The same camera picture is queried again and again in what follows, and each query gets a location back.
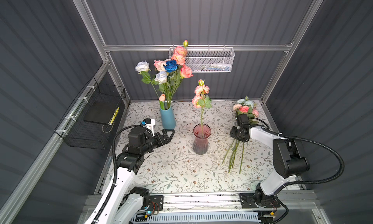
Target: floral pattern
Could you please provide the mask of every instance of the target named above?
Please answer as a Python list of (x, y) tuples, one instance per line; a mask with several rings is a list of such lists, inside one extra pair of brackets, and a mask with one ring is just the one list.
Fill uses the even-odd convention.
[[(259, 103), (259, 118), (268, 123), (268, 119)], [(240, 162), (242, 148), (238, 149), (235, 165), (228, 172), (228, 161), (231, 152), (222, 164), (223, 158), (233, 139), (229, 136), (232, 126), (236, 125), (235, 112), (232, 110), (235, 101), (212, 101), (213, 107), (205, 110), (204, 123), (210, 126), (209, 149), (204, 155), (197, 155), (192, 150), (194, 141), (193, 128), (200, 123), (200, 110), (191, 102), (173, 102), (172, 107), (176, 119), (175, 135), (172, 141), (146, 154), (147, 158), (139, 169), (134, 182), (135, 186), (147, 188), (151, 193), (182, 192), (226, 192), (254, 190), (273, 170), (272, 149), (258, 141), (244, 143), (244, 159), (241, 174)], [(159, 102), (133, 102), (130, 105), (125, 126), (139, 124), (145, 118), (154, 118), (155, 132), (161, 132)], [(124, 131), (116, 148), (116, 155), (122, 153), (128, 143)], [(113, 165), (104, 183), (102, 193), (107, 188), (113, 175)], [(300, 189), (298, 185), (286, 189)]]

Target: wall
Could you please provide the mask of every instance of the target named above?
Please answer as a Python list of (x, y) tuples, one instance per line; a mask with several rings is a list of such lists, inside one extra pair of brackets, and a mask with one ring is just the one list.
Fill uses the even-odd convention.
[[(2, 207), (102, 61), (72, 0), (0, 0), (0, 19)], [(75, 221), (80, 205), (64, 202), (92, 193), (102, 154), (62, 146), (14, 223)], [(71, 214), (60, 217), (60, 209)]]
[[(106, 44), (287, 44), (312, 0), (87, 0)], [(214, 99), (259, 98), (281, 52), (236, 52), (231, 73), (200, 73), (184, 81), (174, 99), (193, 98), (206, 79)], [(132, 100), (157, 99), (134, 66), (168, 58), (166, 52), (112, 52)]]
[[(325, 0), (273, 93), (268, 108), (283, 133), (327, 144), (343, 157), (337, 180), (315, 186), (333, 223), (371, 221), (373, 190), (373, 0)], [(307, 145), (311, 170), (338, 170), (326, 150)]]

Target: white mesh basket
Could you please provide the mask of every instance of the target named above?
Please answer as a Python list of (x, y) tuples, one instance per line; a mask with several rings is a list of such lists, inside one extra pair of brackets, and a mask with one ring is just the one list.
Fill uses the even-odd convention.
[[(173, 48), (169, 49), (168, 56), (173, 55)], [(234, 59), (234, 50), (231, 47), (213, 49), (209, 47), (188, 47), (185, 64), (193, 73), (221, 73), (231, 72)]]

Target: vase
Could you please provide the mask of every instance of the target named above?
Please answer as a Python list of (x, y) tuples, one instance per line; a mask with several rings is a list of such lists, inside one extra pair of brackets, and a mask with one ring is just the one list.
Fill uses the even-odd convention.
[(167, 110), (161, 111), (162, 126), (164, 129), (174, 129), (176, 126), (175, 116), (173, 114), (172, 107)]
[(194, 127), (193, 133), (195, 139), (193, 142), (193, 151), (196, 154), (203, 155), (208, 151), (208, 137), (211, 135), (211, 128), (207, 124), (203, 124), (201, 129), (201, 124)]

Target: blue rose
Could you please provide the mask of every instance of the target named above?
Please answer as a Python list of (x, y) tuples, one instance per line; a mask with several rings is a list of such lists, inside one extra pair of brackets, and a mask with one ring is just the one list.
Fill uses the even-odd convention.
[(175, 60), (171, 60), (171, 61), (167, 61), (166, 65), (163, 67), (165, 68), (166, 72), (171, 73), (178, 69), (178, 64), (176, 64)]

